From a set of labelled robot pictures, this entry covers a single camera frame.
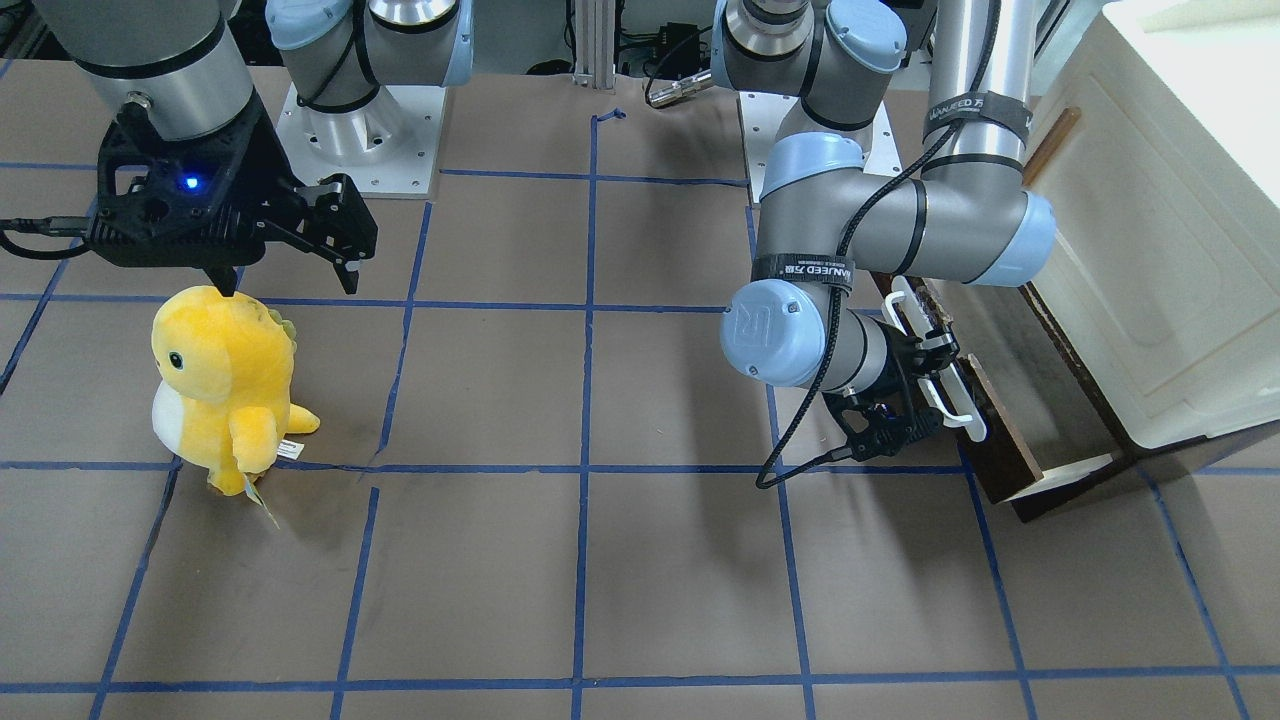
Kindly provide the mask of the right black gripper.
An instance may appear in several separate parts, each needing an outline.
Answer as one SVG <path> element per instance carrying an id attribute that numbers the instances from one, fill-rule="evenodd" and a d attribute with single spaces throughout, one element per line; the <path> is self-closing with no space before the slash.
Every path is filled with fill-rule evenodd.
<path id="1" fill-rule="evenodd" d="M 378 225 L 355 182 L 298 179 L 256 94 L 227 126 L 187 141 L 161 138 L 150 108 L 123 102 L 97 178 L 91 251 L 118 266 L 202 269 L 227 299 L 269 242 L 323 258 L 346 295 L 376 252 Z"/>

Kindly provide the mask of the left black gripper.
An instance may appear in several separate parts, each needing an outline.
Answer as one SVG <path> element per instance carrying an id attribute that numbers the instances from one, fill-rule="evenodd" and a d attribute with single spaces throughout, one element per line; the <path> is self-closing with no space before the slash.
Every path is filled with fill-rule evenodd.
<path id="1" fill-rule="evenodd" d="M 911 370 L 923 355 L 902 332 L 882 325 L 879 333 L 887 341 L 887 355 L 878 379 L 852 395 L 826 393 L 829 415 L 847 438 L 845 446 L 826 454 L 827 462 L 891 457 L 943 425 L 940 411 L 913 400 L 916 378 Z"/>

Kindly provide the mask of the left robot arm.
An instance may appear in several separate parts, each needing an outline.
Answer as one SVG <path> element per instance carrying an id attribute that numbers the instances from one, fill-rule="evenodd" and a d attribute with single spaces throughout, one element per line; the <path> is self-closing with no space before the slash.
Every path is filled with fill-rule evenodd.
<path id="1" fill-rule="evenodd" d="M 765 164 L 751 281 L 721 331 L 728 363 L 823 393 L 868 420 L 851 456 L 895 454 L 940 429 L 911 386 L 947 365 L 934 332 L 846 307 L 856 272 L 1016 287 L 1047 261 L 1050 202 L 1023 187 L 1036 20 L 1030 1 L 721 1 L 714 82 L 797 100 Z M 892 73 L 934 33 L 924 152 L 896 177 L 863 143 Z M 884 401 L 905 398 L 887 409 Z"/>

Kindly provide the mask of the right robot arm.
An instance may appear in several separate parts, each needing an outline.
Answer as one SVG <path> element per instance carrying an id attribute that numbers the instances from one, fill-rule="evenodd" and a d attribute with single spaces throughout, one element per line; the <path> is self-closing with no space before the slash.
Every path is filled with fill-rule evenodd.
<path id="1" fill-rule="evenodd" d="M 99 150 L 88 220 L 5 222 L 78 237 L 124 268 L 193 268 L 223 293 L 271 242 L 326 261 L 355 293 L 378 225 L 364 193 L 394 161 L 419 161 L 426 117 L 404 88 L 468 82 L 470 1 L 269 1 L 291 73 L 297 168 L 216 1 L 38 1 L 42 19 L 114 117 Z"/>

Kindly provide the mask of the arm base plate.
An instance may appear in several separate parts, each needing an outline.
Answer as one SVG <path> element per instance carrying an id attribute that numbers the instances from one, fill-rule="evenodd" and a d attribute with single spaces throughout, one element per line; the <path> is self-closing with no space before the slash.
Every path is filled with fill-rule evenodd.
<path id="1" fill-rule="evenodd" d="M 367 199 L 426 199 L 447 99 L 442 87 L 390 86 L 364 108 L 328 114 L 298 106 L 291 87 L 276 135 L 306 184 L 343 173 Z"/>
<path id="2" fill-rule="evenodd" d="M 741 92 L 739 106 L 754 205 L 805 174 L 858 167 L 877 176 L 895 176 L 902 169 L 884 105 L 869 126 L 840 133 L 819 126 L 791 127 L 788 117 L 797 106 L 794 96 Z"/>

